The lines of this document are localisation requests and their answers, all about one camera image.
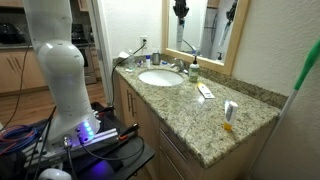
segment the faucet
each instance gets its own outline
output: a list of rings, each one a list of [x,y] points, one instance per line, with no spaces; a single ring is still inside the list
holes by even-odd
[[[185,69],[185,63],[181,59],[174,58],[175,63],[171,64],[171,68],[178,67],[178,72],[183,72],[188,74],[188,71]]]

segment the bathroom vanity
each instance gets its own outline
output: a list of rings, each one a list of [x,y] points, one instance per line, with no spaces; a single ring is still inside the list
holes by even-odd
[[[201,76],[215,99],[204,99],[186,74],[181,84],[160,87],[138,78],[146,68],[116,71],[116,114],[127,126],[139,123],[139,135],[156,151],[146,165],[153,179],[244,178],[280,112]],[[223,129],[225,100],[239,105],[232,132]]]

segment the sink basin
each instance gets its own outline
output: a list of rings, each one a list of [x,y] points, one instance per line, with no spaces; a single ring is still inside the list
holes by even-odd
[[[183,82],[179,74],[161,69],[145,71],[139,75],[139,79],[154,86],[175,86]]]

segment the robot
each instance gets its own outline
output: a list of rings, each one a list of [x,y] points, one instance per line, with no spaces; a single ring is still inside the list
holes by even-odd
[[[71,44],[72,15],[68,0],[23,0],[30,38],[42,74],[57,107],[47,138],[46,157],[63,151],[68,135],[89,142],[100,128],[90,105],[84,80],[84,60]]]

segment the mirror frame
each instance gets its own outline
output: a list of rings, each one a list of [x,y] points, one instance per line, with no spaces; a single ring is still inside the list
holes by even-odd
[[[209,60],[208,58],[198,57],[198,64],[201,67],[217,71],[222,74],[231,75],[233,65],[236,60],[238,47],[240,44],[243,27],[248,14],[248,9],[251,0],[239,0],[236,10],[235,19],[233,21],[233,28],[231,30],[231,36],[229,41],[229,46],[227,49],[226,57],[224,63]],[[182,59],[189,63],[194,60],[193,55],[183,53],[177,50],[168,48],[168,23],[169,23],[169,4],[170,0],[162,1],[162,53],[173,56],[175,58]]]

